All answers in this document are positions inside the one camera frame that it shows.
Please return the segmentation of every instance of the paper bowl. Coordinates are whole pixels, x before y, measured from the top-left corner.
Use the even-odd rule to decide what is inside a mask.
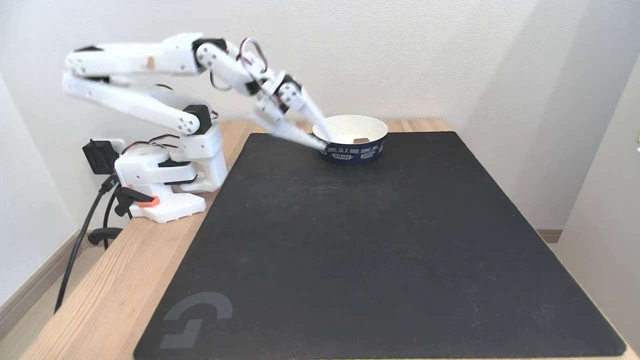
[[[329,142],[321,157],[332,163],[356,165],[374,161],[380,156],[387,137],[387,125],[363,115],[337,115],[325,120],[331,141],[314,126],[318,138]],[[353,143],[354,139],[368,138],[368,142]]]

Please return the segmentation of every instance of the black mat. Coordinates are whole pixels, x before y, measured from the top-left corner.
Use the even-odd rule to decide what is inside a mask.
[[[624,350],[455,133],[389,134],[355,167],[251,135],[135,357]]]

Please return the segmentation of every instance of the gray logo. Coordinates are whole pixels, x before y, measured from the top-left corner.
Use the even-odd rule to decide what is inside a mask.
[[[220,293],[197,293],[183,299],[167,312],[164,320],[178,320],[180,315],[191,306],[199,304],[213,305],[218,310],[219,319],[229,319],[233,313],[231,301]],[[165,335],[160,348],[192,348],[200,331],[202,319],[189,319],[182,334]]]

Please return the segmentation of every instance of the power adapter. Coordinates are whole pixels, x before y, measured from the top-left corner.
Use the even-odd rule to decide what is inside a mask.
[[[94,174],[111,175],[115,172],[114,163],[120,155],[113,149],[111,142],[90,139],[82,150]]]

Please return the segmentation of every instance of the black cable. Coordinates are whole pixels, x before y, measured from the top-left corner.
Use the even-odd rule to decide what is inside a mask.
[[[69,262],[67,263],[67,269],[65,270],[65,275],[62,277],[62,283],[60,284],[60,291],[58,292],[58,299],[56,300],[56,307],[53,310],[55,314],[60,306],[62,305],[62,299],[65,297],[65,290],[67,289],[67,283],[69,281],[69,275],[71,274],[71,268],[74,266],[74,261],[76,260],[76,254],[78,252],[78,248],[80,247],[80,243],[84,238],[84,234],[86,233],[87,227],[89,227],[89,222],[91,221],[91,217],[93,217],[93,212],[95,212],[95,208],[98,206],[100,199],[104,195],[102,189],[98,192],[98,196],[95,197],[93,201],[93,205],[91,205],[91,210],[89,210],[89,214],[86,215],[84,220],[84,224],[82,225],[82,229],[78,233],[78,237],[76,238],[76,242],[74,243],[74,248],[71,250],[71,256],[69,257]]]
[[[121,187],[122,185],[117,184],[115,190],[113,190],[113,193],[109,198],[109,202],[107,203],[107,208],[106,210],[104,210],[104,218],[102,218],[102,227],[109,227],[109,215],[111,214],[111,207],[113,206],[113,202],[116,199],[116,192]],[[109,239],[104,239],[103,244],[104,244],[104,250],[107,250],[109,248]]]
[[[71,269],[74,267],[74,262],[76,261],[76,254],[78,253],[78,248],[80,247],[80,243],[84,238],[84,234],[86,233],[87,228],[89,227],[89,223],[91,222],[91,218],[93,217],[93,213],[95,212],[95,208],[98,207],[98,203],[104,196],[104,194],[108,193],[116,184],[118,183],[118,176],[115,174],[109,176],[98,190],[98,196],[95,197],[93,204],[91,205],[91,209],[89,209],[89,213],[86,215],[84,219],[84,223],[82,224],[82,228],[78,233],[78,237],[76,238],[76,242],[74,243],[74,248],[71,250],[71,256],[69,256],[69,262],[67,263],[67,268],[65,269],[65,274],[62,277],[62,283],[60,284],[60,291],[58,292],[58,298],[56,299],[56,307],[53,310],[55,314],[60,306],[62,305],[62,300],[65,298],[65,290],[67,289],[67,283],[69,282],[69,275],[71,275]]]

